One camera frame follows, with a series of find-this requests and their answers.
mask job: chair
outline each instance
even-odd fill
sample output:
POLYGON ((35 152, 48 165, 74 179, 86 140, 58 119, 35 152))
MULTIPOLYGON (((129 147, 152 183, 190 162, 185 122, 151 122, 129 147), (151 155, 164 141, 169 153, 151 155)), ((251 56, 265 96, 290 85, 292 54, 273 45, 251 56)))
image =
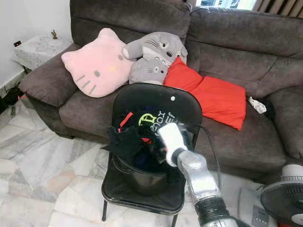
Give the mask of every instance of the chair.
MULTIPOLYGON (((202 121, 202 110, 198 101, 190 93, 172 87, 146 83, 128 85, 119 92, 114 101, 113 119, 114 116, 125 114, 127 110, 144 106, 165 106, 166 109, 177 113, 178 121, 184 123, 187 131, 191 133, 192 144, 195 147, 199 125, 202 121)), ((178 212, 184 204, 184 186, 185 179, 182 178, 178 182, 170 183, 160 194, 154 196, 138 194, 124 182, 110 153, 107 174, 102 185, 102 194, 105 198, 102 221, 106 220, 107 202, 109 202, 138 210, 174 215, 171 225, 174 227, 178 212)))

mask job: tile floor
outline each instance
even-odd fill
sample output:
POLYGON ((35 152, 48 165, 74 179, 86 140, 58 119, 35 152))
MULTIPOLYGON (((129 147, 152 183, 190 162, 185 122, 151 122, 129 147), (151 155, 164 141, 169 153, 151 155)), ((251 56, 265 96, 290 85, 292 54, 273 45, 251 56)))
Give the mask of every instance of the tile floor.
MULTIPOLYGON (((16 103, 0 115, 0 227, 168 227, 172 217, 109 204, 101 221, 101 185, 107 168, 104 144, 58 137, 38 114, 16 103)), ((247 179, 223 175, 223 196, 237 216, 247 179)), ((198 227, 186 193, 177 227, 198 227)))

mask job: hello kitty pillow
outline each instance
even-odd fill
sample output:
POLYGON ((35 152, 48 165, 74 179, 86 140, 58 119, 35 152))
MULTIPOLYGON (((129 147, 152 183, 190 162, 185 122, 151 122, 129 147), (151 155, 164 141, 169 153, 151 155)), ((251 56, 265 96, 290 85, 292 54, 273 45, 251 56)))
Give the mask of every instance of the hello kitty pillow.
POLYGON ((122 54, 125 46, 110 28, 103 28, 97 39, 61 59, 78 88, 90 97, 103 97, 128 81, 133 61, 122 54))

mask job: pillow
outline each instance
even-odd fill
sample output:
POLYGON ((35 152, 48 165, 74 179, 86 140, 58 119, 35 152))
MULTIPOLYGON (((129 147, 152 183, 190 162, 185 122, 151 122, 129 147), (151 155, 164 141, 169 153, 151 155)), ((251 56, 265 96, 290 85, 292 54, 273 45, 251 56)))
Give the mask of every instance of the pillow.
POLYGON ((128 81, 133 61, 122 54, 125 46, 113 30, 103 28, 97 39, 61 59, 78 88, 90 97, 103 97, 128 81))
POLYGON ((246 114, 245 89, 213 77, 201 77, 180 58, 169 67, 164 85, 191 93, 203 116, 241 130, 246 114))

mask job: sofa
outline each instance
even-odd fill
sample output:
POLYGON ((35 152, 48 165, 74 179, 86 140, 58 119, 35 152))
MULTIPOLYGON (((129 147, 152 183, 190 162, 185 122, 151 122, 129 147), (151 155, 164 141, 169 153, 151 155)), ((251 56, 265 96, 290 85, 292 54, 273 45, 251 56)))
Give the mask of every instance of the sofa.
MULTIPOLYGON (((71 0, 75 51, 104 27, 129 43, 145 34, 176 34, 188 51, 187 64, 201 76, 240 85, 247 97, 273 104, 272 121, 247 103, 241 131, 203 118, 223 172, 269 183, 286 163, 303 164, 303 20, 259 12, 193 7, 171 0, 71 0)), ((51 130, 67 138, 108 142, 113 101, 120 89, 91 98, 74 84, 61 55, 32 71, 20 84, 51 130)), ((215 169, 203 132, 196 151, 215 169)))

